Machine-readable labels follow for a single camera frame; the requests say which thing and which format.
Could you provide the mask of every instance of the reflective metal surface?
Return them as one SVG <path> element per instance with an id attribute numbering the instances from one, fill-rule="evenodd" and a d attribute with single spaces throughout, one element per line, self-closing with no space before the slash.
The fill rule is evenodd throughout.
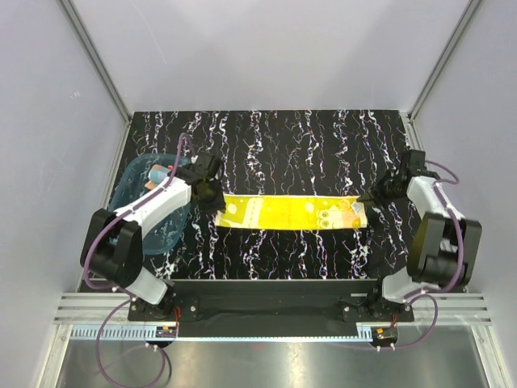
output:
<path id="1" fill-rule="evenodd" d="M 401 343 L 418 338 L 401 327 Z M 101 343 L 108 365 L 135 343 Z M 488 387 L 469 329 L 438 327 L 422 345 L 396 352 L 361 351 L 366 344 L 185 343 L 166 349 L 172 375 L 156 387 Z M 99 375 L 95 343 L 71 340 L 57 387 L 111 386 Z M 119 383 L 142 386 L 156 376 L 160 356 L 130 353 L 107 371 Z"/>

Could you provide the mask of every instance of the blue laundry basket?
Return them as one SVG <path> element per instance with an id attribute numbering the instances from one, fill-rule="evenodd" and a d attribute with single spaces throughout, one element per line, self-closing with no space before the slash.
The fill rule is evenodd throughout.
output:
<path id="1" fill-rule="evenodd" d="M 149 182 L 149 171 L 152 166 L 159 164 L 167 167 L 174 165 L 176 155 L 173 154 L 143 154 L 133 159 L 126 167 L 115 194 L 111 198 L 108 210 L 114 211 L 142 197 L 149 192 L 144 185 Z M 181 157 L 179 165 L 188 164 L 190 159 Z M 190 205 L 176 209 L 162 222 L 158 223 L 145 237 L 143 242 L 144 255 L 160 255 L 170 251 L 179 240 Z"/>

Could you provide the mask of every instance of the white wall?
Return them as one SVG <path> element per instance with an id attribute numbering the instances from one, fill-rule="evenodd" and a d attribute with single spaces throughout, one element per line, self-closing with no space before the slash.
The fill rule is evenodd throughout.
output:
<path id="1" fill-rule="evenodd" d="M 407 111 L 468 0 L 74 3 L 133 111 Z"/>
<path id="2" fill-rule="evenodd" d="M 55 0 L 0 12 L 0 386 L 33 386 L 122 120 Z"/>
<path id="3" fill-rule="evenodd" d="M 462 178 L 448 193 L 483 237 L 471 285 L 485 294 L 517 383 L 517 2 L 484 3 L 420 116 L 427 157 Z"/>

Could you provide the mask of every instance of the yellow cloth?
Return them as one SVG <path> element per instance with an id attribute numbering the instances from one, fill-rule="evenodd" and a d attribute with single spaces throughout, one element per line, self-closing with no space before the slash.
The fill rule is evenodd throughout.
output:
<path id="1" fill-rule="evenodd" d="M 226 213 L 216 226 L 267 230 L 364 228 L 364 205 L 357 196 L 235 196 L 225 194 Z"/>

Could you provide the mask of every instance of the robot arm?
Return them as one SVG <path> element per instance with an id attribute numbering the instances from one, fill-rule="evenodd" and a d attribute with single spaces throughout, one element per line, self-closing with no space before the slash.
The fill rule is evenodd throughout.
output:
<path id="1" fill-rule="evenodd" d="M 464 243 L 463 263 L 456 286 L 467 285 L 473 271 L 481 238 L 481 224 L 466 219 L 450 203 L 439 176 L 428 171 L 425 153 L 406 151 L 396 171 L 388 171 L 362 195 L 358 201 L 365 205 L 386 207 L 392 200 L 408 198 L 418 210 L 420 225 L 409 250 L 407 265 L 399 272 L 382 280 L 382 297 L 403 303 L 404 296 L 415 290 L 440 290 L 454 276 L 458 263 L 458 238 L 449 212 L 459 222 Z"/>
<path id="2" fill-rule="evenodd" d="M 224 211 L 225 199 L 217 178 L 220 167 L 219 158 L 200 154 L 190 164 L 179 167 L 171 182 L 164 179 L 133 203 L 115 212 L 95 212 L 82 249 L 81 265 L 84 267 L 86 255 L 101 231 L 127 213 L 101 239 L 91 256 L 89 270 L 159 310 L 172 311 L 171 286 L 143 267 L 142 240 L 163 218 L 191 201 L 206 213 Z"/>

